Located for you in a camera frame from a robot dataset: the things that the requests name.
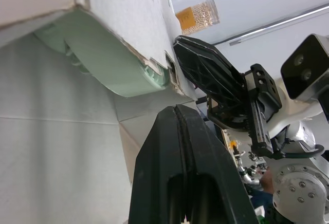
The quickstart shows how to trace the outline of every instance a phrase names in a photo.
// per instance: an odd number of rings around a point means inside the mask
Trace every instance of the black plastic part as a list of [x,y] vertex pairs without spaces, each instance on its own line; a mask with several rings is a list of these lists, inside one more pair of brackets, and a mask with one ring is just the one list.
[[201,40],[179,36],[174,50],[184,75],[218,103],[214,112],[217,125],[245,129],[245,123],[240,122],[247,98],[243,76],[216,47]]
[[139,152],[129,224],[258,223],[229,152],[196,110],[161,111]]
[[262,115],[262,105],[257,100],[250,99],[248,113],[249,137],[252,141],[251,151],[255,155],[271,157],[273,148],[268,134],[266,119]]
[[326,38],[309,35],[282,65],[282,79],[291,99],[317,99],[328,89],[329,58],[323,43],[328,44]]
[[257,90],[256,99],[264,106],[263,114],[267,121],[282,107],[277,86],[273,78],[260,64],[254,64],[250,69]]
[[268,224],[294,224],[283,215],[281,215],[273,205],[270,205],[265,212],[265,223]]

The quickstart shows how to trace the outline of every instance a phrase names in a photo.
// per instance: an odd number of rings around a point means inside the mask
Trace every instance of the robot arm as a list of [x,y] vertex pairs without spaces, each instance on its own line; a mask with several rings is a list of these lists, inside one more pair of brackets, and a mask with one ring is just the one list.
[[329,119],[328,39],[307,37],[283,64],[278,88],[259,64],[241,80],[200,40],[180,36],[174,49],[185,76],[208,95],[208,118],[222,129],[248,132],[252,152],[270,166],[271,222],[329,223],[329,164],[301,121],[322,111]]
[[[328,40],[310,35],[283,64],[281,87],[259,64],[239,73],[201,40],[179,36],[174,50],[185,76],[207,94],[208,118],[248,133],[252,152],[270,166],[275,193],[266,220],[329,223],[329,164],[302,121],[322,110],[329,118]],[[228,151],[196,111],[168,107],[136,159],[129,224],[185,217],[191,224],[258,223]]]

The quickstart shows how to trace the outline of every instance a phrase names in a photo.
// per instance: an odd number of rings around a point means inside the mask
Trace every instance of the black cable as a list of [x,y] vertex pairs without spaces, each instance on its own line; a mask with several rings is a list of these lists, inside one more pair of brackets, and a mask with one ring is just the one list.
[[303,159],[320,156],[324,153],[325,149],[321,144],[315,145],[315,151],[312,152],[303,152],[303,153],[285,153],[284,158],[289,159]]

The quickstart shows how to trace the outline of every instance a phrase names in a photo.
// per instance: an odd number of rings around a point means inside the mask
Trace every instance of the cardboard box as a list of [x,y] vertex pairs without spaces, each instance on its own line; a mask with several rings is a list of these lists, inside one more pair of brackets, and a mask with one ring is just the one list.
[[[181,30],[170,4],[0,0],[3,223],[127,220],[135,159],[156,115],[169,105],[195,107],[194,88],[172,49]],[[30,34],[76,9],[144,65],[171,68],[170,87],[131,98],[115,95]]]
[[[0,0],[0,8],[0,47],[81,9],[143,65],[156,73],[160,73],[159,66],[169,68],[171,87],[194,98],[193,88],[184,78],[172,48],[181,28],[170,0]],[[92,74],[106,85],[101,68],[92,69]]]

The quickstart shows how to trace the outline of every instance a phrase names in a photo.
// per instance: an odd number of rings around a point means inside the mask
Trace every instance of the cardboard edge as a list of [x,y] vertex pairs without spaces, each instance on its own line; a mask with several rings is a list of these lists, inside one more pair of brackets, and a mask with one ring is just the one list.
[[3,47],[16,39],[34,32],[42,26],[45,26],[64,16],[70,11],[71,9],[52,11],[50,13],[30,18],[29,20],[16,22],[10,26],[0,27],[0,47]]

